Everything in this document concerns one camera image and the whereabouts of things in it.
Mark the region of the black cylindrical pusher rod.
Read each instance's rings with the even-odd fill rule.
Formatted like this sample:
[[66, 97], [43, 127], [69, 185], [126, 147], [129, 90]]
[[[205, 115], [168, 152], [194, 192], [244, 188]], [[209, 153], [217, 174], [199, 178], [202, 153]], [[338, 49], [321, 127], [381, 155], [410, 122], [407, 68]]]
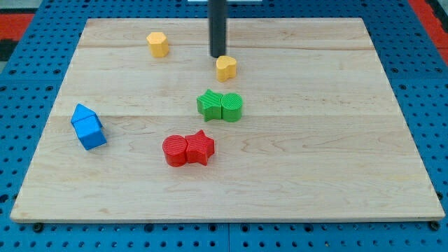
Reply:
[[218, 58], [226, 53], [228, 4], [226, 0], [208, 0], [210, 55]]

